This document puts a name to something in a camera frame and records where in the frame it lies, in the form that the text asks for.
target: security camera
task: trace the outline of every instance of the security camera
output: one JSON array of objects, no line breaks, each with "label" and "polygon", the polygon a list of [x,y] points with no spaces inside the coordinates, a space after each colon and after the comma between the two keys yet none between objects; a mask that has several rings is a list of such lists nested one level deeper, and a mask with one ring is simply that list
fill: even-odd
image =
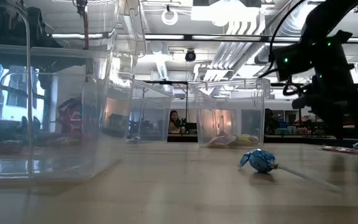
[{"label": "security camera", "polygon": [[194,50],[187,50],[185,59],[187,62],[194,62],[196,60],[196,53],[194,53]]}]

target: plastic storage container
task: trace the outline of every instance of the plastic storage container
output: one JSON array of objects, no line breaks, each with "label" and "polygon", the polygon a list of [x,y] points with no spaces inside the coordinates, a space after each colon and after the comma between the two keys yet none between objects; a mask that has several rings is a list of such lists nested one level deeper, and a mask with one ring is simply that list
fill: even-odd
[{"label": "plastic storage container", "polygon": [[126,146],[139,2],[28,6],[0,5],[0,179],[89,179]]},{"label": "plastic storage container", "polygon": [[263,143],[269,80],[203,83],[191,89],[196,99],[200,146],[252,148]]},{"label": "plastic storage container", "polygon": [[142,81],[134,81],[128,143],[166,142],[173,94]]}]

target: wooden table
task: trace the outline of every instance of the wooden table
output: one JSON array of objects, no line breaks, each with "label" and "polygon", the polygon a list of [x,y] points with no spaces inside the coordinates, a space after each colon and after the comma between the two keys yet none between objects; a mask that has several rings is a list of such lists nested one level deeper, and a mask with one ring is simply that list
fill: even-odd
[{"label": "wooden table", "polygon": [[0,224],[358,223],[357,155],[302,144],[265,148],[342,193],[283,170],[239,170],[245,149],[143,144],[83,184],[0,186]]}]

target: lollipop stick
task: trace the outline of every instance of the lollipop stick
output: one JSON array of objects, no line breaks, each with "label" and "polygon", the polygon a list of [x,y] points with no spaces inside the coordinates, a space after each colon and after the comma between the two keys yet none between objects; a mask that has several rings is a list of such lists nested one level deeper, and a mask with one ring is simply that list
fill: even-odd
[{"label": "lollipop stick", "polygon": [[293,169],[289,169],[289,168],[286,167],[285,165],[278,164],[277,168],[278,168],[278,169],[285,170],[285,171],[290,172],[290,173],[292,173],[292,174],[295,174],[295,175],[297,175],[297,176],[299,176],[299,177],[305,178],[306,180],[310,180],[310,181],[312,181],[312,182],[314,182],[314,183],[316,183],[316,184],[319,184],[319,185],[321,185],[321,186],[323,186],[323,187],[326,187],[327,189],[330,189],[330,190],[333,190],[333,191],[336,191],[336,192],[341,191],[341,189],[340,189],[338,186],[335,186],[335,185],[333,185],[333,184],[330,184],[330,183],[325,182],[325,181],[322,181],[322,180],[315,179],[315,178],[313,178],[313,177],[309,177],[309,176],[304,175],[304,174],[302,174],[302,173],[300,173],[300,172],[298,172],[298,171],[295,171],[295,170],[293,170]]}]

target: black wire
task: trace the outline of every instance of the black wire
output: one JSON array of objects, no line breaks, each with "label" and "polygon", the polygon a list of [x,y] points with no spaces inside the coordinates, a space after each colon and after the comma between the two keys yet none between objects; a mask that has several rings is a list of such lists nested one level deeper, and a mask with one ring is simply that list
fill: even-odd
[{"label": "black wire", "polygon": [[[280,29],[280,27],[283,25],[285,19],[300,5],[304,2],[305,0],[300,0],[298,1],[285,15],[284,17],[280,20],[280,22],[278,23],[272,38],[270,39],[270,46],[269,46],[269,59],[270,59],[270,65],[268,66],[268,69],[266,70],[266,73],[270,71],[270,69],[272,69],[273,67],[273,63],[274,63],[274,55],[273,55],[273,42],[274,42],[274,38],[276,38],[276,35],[278,33],[278,30]],[[266,76],[265,74],[261,74],[258,78],[262,78]]]},{"label": "black wire", "polygon": [[268,71],[264,72],[263,74],[259,75],[258,78],[263,78],[263,77],[265,77],[266,75],[268,75],[268,74],[270,74],[270,73],[273,73],[273,72],[277,72],[277,71],[278,71],[277,68],[268,70]]}]

